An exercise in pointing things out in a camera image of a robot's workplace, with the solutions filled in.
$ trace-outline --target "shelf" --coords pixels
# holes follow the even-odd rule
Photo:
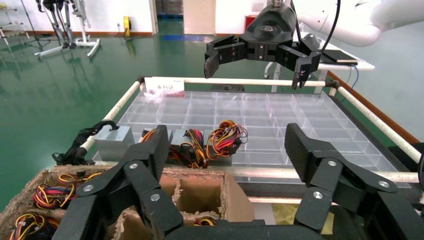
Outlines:
[[[8,38],[8,37],[19,35],[19,34],[24,34],[24,33],[25,33],[25,31],[23,31],[23,30],[19,30],[19,31],[7,31],[7,32],[3,32],[4,37],[3,36],[0,36],[0,38],[4,39],[4,38]]]
[[[4,25],[4,26],[0,26],[0,29],[11,28],[11,27],[19,26],[19,25],[23,25],[23,24],[24,24],[23,22],[10,23],[10,24]]]
[[[2,9],[0,10],[0,13],[8,13],[8,12],[14,12],[17,11],[16,8],[7,8],[7,9]]]

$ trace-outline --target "cardboard box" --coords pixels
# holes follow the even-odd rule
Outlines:
[[[8,239],[10,229],[21,214],[33,211],[61,221],[65,210],[44,210],[33,207],[35,189],[40,184],[58,185],[61,174],[86,171],[87,175],[104,172],[112,166],[55,166],[38,173],[0,213],[0,239]],[[160,179],[162,189],[172,198],[184,218],[192,225],[198,218],[211,217],[230,222],[251,222],[255,219],[253,204],[234,178],[223,171],[189,168],[165,168]],[[150,239],[148,229],[133,207],[122,212],[109,227],[109,239]]]

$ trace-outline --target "white pipe frame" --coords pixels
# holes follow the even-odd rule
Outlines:
[[[184,80],[184,83],[196,83],[196,84],[244,84],[244,85],[278,85],[278,86],[291,86],[291,80],[263,80],[263,79],[231,79],[231,78],[196,78],[196,77],[169,77],[169,79]],[[324,81],[307,81],[304,84],[305,87],[325,87]],[[128,102],[131,96],[136,92],[138,88],[142,90],[145,87],[144,83],[139,81],[134,84],[126,91],[116,105],[107,113],[103,120],[113,120],[122,107]],[[365,105],[363,105],[358,99],[356,99],[349,91],[344,87],[338,87],[337,89],[350,103],[352,103],[362,114],[364,114],[373,124],[375,124],[384,134],[386,134],[396,145],[398,145],[408,156],[410,156],[415,162],[420,159],[420,152],[412,147],[405,139],[391,129],[386,123],[384,123],[378,116],[371,112]],[[87,141],[81,145],[87,151],[94,144],[94,136],[90,136]],[[179,166],[167,165],[167,167],[178,168]],[[255,167],[219,167],[210,166],[210,169],[223,170],[234,176],[240,177],[262,177],[262,178],[282,178],[282,179],[299,179],[296,170],[285,169],[285,168],[255,168]],[[395,183],[418,183],[418,174],[416,172],[388,172],[388,171],[374,171],[374,173],[387,178]]]

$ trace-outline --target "blue mat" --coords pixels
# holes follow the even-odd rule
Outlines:
[[[165,41],[192,41],[192,42],[203,42],[205,36],[202,35],[165,35],[162,37]]]

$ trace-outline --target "door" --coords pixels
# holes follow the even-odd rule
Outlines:
[[[215,0],[183,0],[184,34],[215,34]]]

